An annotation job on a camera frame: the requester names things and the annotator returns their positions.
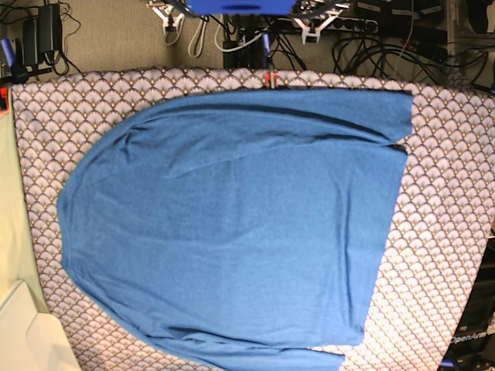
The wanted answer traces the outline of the blue long-sleeve T-shirt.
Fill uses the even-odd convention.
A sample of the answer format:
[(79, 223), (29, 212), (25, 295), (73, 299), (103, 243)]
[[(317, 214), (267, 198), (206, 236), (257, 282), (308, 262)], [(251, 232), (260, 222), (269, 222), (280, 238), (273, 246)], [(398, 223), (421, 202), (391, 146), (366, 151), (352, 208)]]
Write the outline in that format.
[(336, 370), (358, 345), (412, 97), (259, 90), (123, 120), (56, 201), (64, 270), (122, 328), (225, 370)]

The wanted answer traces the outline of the red and grey table clamp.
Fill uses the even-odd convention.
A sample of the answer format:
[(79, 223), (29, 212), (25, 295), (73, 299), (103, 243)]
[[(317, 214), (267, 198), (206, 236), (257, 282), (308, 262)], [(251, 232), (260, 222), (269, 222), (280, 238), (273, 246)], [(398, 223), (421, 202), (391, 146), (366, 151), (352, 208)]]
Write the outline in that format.
[(276, 70), (266, 70), (263, 79), (267, 90), (275, 90), (278, 88), (278, 74)]

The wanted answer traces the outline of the black power strip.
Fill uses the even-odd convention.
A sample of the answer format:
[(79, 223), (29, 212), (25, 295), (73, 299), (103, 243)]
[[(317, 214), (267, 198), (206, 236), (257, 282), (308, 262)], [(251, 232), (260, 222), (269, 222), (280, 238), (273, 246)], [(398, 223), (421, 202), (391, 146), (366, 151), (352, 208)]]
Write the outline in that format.
[[(318, 26), (324, 19), (313, 19), (312, 22)], [(339, 32), (366, 32), (378, 34), (378, 22), (371, 19), (358, 19), (350, 17), (338, 17), (330, 26), (323, 31)]]

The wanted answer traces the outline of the patterned fan-print tablecloth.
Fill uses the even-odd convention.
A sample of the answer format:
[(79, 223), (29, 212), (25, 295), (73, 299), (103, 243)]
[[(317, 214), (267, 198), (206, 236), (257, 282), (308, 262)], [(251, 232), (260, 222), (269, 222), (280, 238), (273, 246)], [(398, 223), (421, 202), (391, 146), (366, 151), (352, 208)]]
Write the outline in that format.
[[(194, 370), (127, 334), (61, 267), (56, 198), (89, 147), (123, 118), (183, 95), (265, 87), (260, 70), (93, 72), (12, 88), (32, 247), (43, 298), (84, 370)], [(278, 74), (279, 88), (408, 90), (408, 161), (368, 312), (345, 370), (435, 370), (472, 291), (494, 219), (494, 100), (331, 73)]]

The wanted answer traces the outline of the black power adapter brick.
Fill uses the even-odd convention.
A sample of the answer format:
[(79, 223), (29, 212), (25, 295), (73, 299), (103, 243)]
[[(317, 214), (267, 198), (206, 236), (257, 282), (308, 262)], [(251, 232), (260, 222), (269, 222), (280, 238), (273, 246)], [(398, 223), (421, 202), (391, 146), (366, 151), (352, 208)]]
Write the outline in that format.
[(58, 52), (62, 49), (60, 4), (43, 5), (38, 11), (37, 41), (39, 53)]

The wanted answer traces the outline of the white plastic bin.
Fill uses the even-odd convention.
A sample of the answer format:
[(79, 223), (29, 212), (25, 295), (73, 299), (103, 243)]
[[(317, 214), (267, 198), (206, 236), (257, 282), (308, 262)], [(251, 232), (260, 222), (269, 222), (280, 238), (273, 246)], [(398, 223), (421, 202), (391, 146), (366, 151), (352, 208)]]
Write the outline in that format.
[(22, 280), (1, 301), (1, 369), (80, 369), (60, 321), (37, 310)]

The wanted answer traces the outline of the black OpenArm box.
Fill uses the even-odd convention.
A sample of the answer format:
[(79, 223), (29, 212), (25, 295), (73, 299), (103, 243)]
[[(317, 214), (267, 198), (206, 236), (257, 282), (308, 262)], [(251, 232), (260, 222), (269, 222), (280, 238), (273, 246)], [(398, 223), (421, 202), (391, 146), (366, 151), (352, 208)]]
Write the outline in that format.
[(494, 369), (494, 238), (490, 237), (440, 370)]

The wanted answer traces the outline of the blue-handled clamp at left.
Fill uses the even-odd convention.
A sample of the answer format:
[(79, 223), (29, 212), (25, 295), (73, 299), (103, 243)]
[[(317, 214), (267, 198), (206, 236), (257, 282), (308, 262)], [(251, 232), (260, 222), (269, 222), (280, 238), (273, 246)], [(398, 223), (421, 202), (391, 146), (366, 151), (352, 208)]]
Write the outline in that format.
[(9, 76), (1, 78), (1, 85), (7, 83), (25, 83), (29, 79), (29, 76), (26, 67), (22, 63), (22, 56), (20, 56), (21, 60), (18, 61), (17, 54), (14, 52), (11, 41), (8, 38), (1, 39), (1, 46), (10, 71)]

